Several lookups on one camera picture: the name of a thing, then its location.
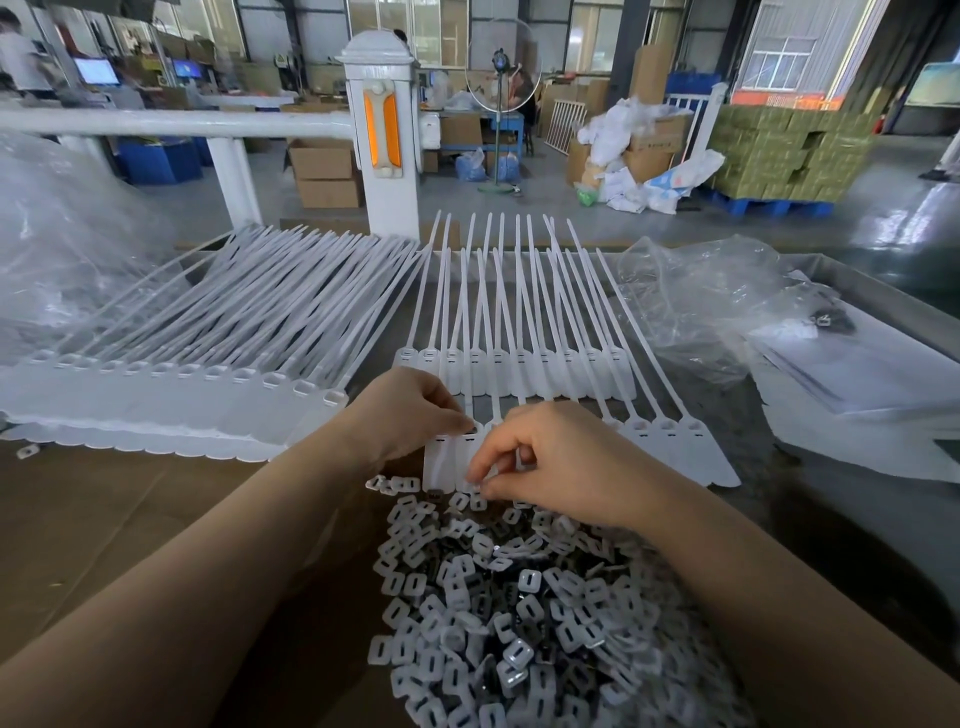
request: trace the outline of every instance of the fan stand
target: fan stand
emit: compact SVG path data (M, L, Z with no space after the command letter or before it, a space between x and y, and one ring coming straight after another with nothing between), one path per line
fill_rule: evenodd
M503 74L510 67L510 59L501 48L493 54L493 68L496 70L496 137L493 141L493 182L481 182L481 192L508 195L518 188L509 182L500 181L500 118L503 114Z

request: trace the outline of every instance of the white railing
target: white railing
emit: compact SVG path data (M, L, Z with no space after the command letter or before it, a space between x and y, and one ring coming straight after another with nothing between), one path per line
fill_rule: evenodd
M584 102L557 99L544 142L561 154L568 154L570 137L580 131L586 118L587 105Z
M681 161L707 148L717 113L727 95L727 88L726 84L715 84L710 93L671 93L666 97L666 103L670 106L693 111L693 122L686 133L684 155Z
M246 136L354 139L346 111L229 113L115 109L0 109L0 129L56 135L64 146L109 168L95 136L205 136L234 229L263 224L253 188Z

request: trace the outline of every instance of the desk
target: desk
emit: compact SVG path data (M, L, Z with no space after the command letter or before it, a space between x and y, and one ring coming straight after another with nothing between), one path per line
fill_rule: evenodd
M448 111L444 110L440 112L441 118L456 116L461 113L477 114L480 116L481 120L486 119L490 122L491 129L496 130L496 111L487 111L481 109L479 111ZM519 111L507 111L500 114L500 131L501 132L516 132L516 144L504 144L500 143L501 152L513 152L516 154L517 159L523 158L523 114ZM444 142L444 139L440 139L440 151L441 152L474 152L477 147L483 149L484 153L492 152L494 150L494 144L447 144Z

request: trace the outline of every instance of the blue plastic bag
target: blue plastic bag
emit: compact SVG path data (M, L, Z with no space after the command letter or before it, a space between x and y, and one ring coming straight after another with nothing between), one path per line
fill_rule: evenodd
M457 157L457 179L464 182L483 182L487 178L487 173L483 168L483 150L477 149L476 152L470 152L468 155Z
M516 154L513 152L501 157L496 166L497 177L501 182L520 181L520 160L516 158Z

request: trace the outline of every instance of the plastic bag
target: plastic bag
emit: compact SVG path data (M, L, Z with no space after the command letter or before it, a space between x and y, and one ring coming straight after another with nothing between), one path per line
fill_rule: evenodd
M520 181L520 160L516 158L514 152L501 157L496 166L497 178L501 182Z
M599 194L598 190L595 190L592 187L587 187L581 182L575 182L573 184L573 188L577 190L577 199L584 207L593 206L593 204L597 201L597 196Z
M694 187L712 177L727 160L719 152L707 149L673 169L643 183L647 206L667 215L677 214L677 201L689 196Z
M451 111L473 111L479 109L480 105L469 91L457 91L447 100L443 108Z
M620 167L615 172L606 172L603 177L603 184L600 187L599 202L605 203L617 197L623 197L628 190L636 187L634 176L626 167Z
M0 133L0 192L0 366L54 346L176 255L177 231L149 200L48 139ZM133 307L181 270L141 282L125 301Z
M832 289L792 278L773 248L740 235L674 250L644 237L617 274L657 356L718 384L750 372L748 337L816 336L814 315L836 300Z
M690 113L690 111L667 104L641 104L633 96L629 99L620 99L611 109L590 119L577 132L577 141L592 145L590 161L605 167L630 146L630 137L633 134L642 136L652 134L656 128L657 119L679 113Z
M482 149L457 157L457 179L463 182L483 182L487 172L483 168L484 155Z
M431 109L443 109L450 98L450 78L443 71L431 73L433 84L427 89L427 106Z

